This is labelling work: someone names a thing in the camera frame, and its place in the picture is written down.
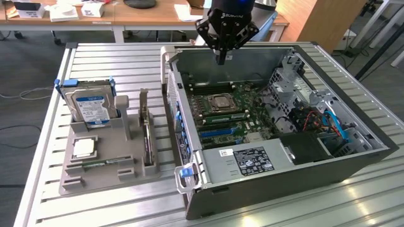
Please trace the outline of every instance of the cpu socket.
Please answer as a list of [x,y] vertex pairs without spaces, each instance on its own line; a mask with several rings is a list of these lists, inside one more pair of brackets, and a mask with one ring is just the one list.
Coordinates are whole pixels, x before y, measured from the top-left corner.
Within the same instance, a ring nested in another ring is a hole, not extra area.
[[239,107],[233,101],[233,97],[229,93],[208,96],[208,101],[213,113],[225,113],[239,110]]

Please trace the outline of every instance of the wooden cabinet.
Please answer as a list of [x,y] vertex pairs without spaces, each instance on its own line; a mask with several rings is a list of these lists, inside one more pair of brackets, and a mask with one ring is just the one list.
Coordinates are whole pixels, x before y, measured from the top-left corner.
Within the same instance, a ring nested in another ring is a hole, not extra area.
[[280,41],[315,41],[332,52],[367,0],[277,0],[289,22]]

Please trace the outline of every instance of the circuit board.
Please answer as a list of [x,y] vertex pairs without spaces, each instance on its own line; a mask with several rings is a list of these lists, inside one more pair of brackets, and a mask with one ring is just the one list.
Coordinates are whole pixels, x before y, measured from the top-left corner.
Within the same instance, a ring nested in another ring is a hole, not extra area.
[[209,94],[187,91],[204,149],[268,140],[279,133],[259,98],[260,89],[251,83],[228,86]]

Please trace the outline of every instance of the floor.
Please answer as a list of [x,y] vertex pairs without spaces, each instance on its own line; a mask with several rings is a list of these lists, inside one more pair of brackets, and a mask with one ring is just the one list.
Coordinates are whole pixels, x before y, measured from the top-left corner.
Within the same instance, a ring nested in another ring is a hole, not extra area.
[[[352,30],[359,33],[369,16],[359,17],[352,25]],[[52,86],[55,80],[64,47],[56,46],[51,37],[51,32],[23,32],[24,40],[17,40],[13,35],[7,41],[0,42],[0,75],[1,88],[0,93],[13,96],[24,90],[36,87]],[[108,43],[113,42],[111,32],[85,31],[85,32],[57,32],[63,42],[80,43]],[[188,38],[195,38],[196,33],[188,34]],[[181,35],[175,34],[175,41],[180,41]],[[155,31],[140,31],[127,42],[152,42],[155,40]],[[169,41],[169,32],[160,32],[160,42]],[[396,41],[380,58],[377,65],[404,44],[404,36]],[[377,51],[368,48],[372,56]],[[363,84],[391,108],[395,114],[404,119],[404,62],[399,68],[389,66],[389,62],[397,54],[373,74],[364,80]],[[343,58],[347,64],[352,61],[348,57],[336,57],[343,64]],[[360,55],[348,70],[356,75],[369,57]],[[49,90],[39,91],[32,97],[45,96]],[[0,98],[0,128],[12,125],[33,124],[41,127],[49,99],[25,101],[19,98]],[[21,127],[0,131],[0,143],[15,146],[28,146],[37,141],[39,132],[35,128]],[[35,147],[27,149],[9,148],[0,145],[0,226],[9,227],[13,224],[20,198],[23,195],[23,186],[27,180],[31,162],[35,154]]]

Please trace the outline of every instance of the white table leg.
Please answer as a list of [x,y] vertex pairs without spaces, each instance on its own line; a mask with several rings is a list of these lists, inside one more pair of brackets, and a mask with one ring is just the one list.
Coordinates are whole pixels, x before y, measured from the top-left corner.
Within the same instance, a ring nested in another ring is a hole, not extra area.
[[380,17],[381,13],[384,12],[385,8],[388,7],[391,3],[391,0],[384,0],[383,4],[380,5],[377,11],[375,12],[371,20],[368,20],[367,25],[364,26],[364,28],[361,29],[359,35],[356,36],[356,39],[352,41],[351,43],[351,47],[356,47],[356,45],[359,44],[360,40],[364,38],[365,34],[368,33],[371,27],[373,26],[377,18]]
[[284,29],[285,26],[272,26],[269,42],[279,42],[280,37],[283,36]]
[[385,34],[388,33],[388,31],[391,30],[392,26],[396,24],[397,20],[401,18],[403,15],[404,15],[404,8],[401,8],[399,10],[399,12],[396,13],[396,15],[392,17],[389,23],[383,28],[383,30],[380,31],[380,33],[376,36],[375,40],[372,41],[372,43],[369,45],[369,48],[375,48],[375,46],[380,42],[381,38],[385,36]]
[[124,43],[125,42],[124,34],[123,34],[123,31],[125,30],[124,26],[113,26],[112,30],[113,30],[115,42]]
[[399,57],[392,61],[391,66],[397,67],[397,64],[404,60],[404,51],[399,55]]

